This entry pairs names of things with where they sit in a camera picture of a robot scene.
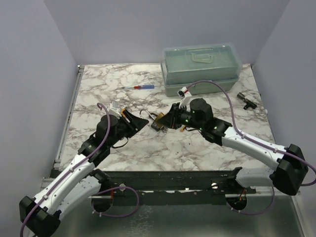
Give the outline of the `brass padlock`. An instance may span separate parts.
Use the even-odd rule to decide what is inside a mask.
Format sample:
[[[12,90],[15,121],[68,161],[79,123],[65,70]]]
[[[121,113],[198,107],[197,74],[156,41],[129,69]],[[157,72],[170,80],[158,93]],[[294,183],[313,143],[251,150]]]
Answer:
[[[163,125],[159,122],[159,119],[164,116],[163,113],[155,114],[155,113],[149,112],[146,109],[142,109],[139,112],[139,115],[141,118],[143,118],[142,113],[146,113],[148,115],[148,117],[152,120],[152,123],[150,124],[151,128],[155,128],[155,129],[162,129],[163,128]]]

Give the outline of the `black padlock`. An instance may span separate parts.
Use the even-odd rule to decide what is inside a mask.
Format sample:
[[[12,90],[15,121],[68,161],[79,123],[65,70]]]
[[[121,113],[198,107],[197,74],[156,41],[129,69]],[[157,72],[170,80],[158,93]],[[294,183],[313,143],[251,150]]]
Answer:
[[[160,118],[164,116],[163,113],[155,114],[150,113],[150,115],[153,116],[153,123],[151,124],[151,128],[153,128],[155,131],[160,131],[163,128],[163,125],[158,122]]]

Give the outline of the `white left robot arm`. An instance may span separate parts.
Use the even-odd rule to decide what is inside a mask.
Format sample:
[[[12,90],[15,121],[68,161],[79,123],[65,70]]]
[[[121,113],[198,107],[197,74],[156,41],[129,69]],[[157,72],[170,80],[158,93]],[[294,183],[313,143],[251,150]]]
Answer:
[[[28,228],[38,237],[50,237],[71,209],[90,195],[109,191],[109,182],[97,166],[118,141],[132,138],[149,122],[127,110],[105,112],[70,164],[46,188],[20,200],[21,228]]]

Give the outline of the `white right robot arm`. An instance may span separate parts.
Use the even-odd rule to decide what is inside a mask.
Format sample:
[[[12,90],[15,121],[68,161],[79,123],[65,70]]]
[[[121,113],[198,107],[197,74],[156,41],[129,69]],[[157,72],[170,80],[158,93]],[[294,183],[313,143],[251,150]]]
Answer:
[[[202,98],[192,100],[189,107],[181,107],[180,103],[172,104],[169,112],[158,122],[170,129],[178,129],[183,125],[197,129],[206,141],[235,149],[266,165],[266,168],[242,168],[235,177],[230,178],[227,187],[234,194],[249,187],[274,187],[286,195],[294,196],[308,172],[298,146],[286,148],[242,135],[229,122],[214,117],[212,107]]]

